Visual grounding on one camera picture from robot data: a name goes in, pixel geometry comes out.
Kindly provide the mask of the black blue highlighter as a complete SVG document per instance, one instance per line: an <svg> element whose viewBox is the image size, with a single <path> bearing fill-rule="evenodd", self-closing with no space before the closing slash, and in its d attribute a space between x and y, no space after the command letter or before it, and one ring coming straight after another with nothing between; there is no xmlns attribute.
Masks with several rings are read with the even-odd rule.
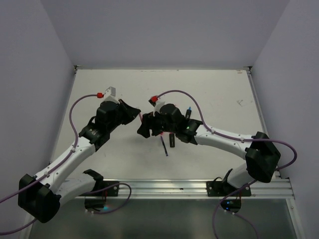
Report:
<svg viewBox="0 0 319 239"><path fill-rule="evenodd" d="M189 120L189 119L190 119L191 113L192 113L192 110L191 110L191 107L189 107L189 108L186 110L186 113L185 113L185 119L186 119L186 120Z"/></svg>

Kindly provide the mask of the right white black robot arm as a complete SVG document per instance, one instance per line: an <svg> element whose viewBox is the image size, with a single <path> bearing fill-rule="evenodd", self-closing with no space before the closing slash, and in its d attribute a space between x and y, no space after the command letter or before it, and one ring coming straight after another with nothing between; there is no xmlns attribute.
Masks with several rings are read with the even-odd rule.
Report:
<svg viewBox="0 0 319 239"><path fill-rule="evenodd" d="M173 133L184 143L212 146L242 158L244 163L228 170L223 178L222 190L230 196L254 180L269 183L281 157L268 136L262 132L236 140L234 136L205 126L200 120L184 116L173 104L165 104L158 111L144 114L137 130L144 138L163 132Z"/></svg>

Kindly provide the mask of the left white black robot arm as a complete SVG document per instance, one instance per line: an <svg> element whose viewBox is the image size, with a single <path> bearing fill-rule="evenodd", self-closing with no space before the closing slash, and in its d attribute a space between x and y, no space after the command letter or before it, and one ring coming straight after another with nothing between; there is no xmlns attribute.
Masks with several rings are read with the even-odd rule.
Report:
<svg viewBox="0 0 319 239"><path fill-rule="evenodd" d="M62 205L58 189L65 179L110 139L112 131L131 123L140 112L121 99L102 101L64 153L34 176L25 174L20 179L18 205L40 222L50 221Z"/></svg>

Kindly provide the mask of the dark pen with purple tip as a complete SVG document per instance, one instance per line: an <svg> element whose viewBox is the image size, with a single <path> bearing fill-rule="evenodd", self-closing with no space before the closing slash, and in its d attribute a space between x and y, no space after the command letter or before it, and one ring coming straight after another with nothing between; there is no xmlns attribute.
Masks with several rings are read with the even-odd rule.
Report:
<svg viewBox="0 0 319 239"><path fill-rule="evenodd" d="M164 142L164 139L163 139L162 135L160 136L160 140L161 140L165 155L166 155L166 157L168 157L168 151L167 151L167 148L166 148L166 145L165 145L165 142Z"/></svg>

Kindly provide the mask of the black marker pen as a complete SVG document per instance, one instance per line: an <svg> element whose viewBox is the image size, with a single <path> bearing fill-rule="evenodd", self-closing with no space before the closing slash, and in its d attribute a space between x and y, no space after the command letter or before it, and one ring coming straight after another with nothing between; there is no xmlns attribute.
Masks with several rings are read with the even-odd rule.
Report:
<svg viewBox="0 0 319 239"><path fill-rule="evenodd" d="M169 145L171 148L175 147L175 135L174 133L169 134Z"/></svg>

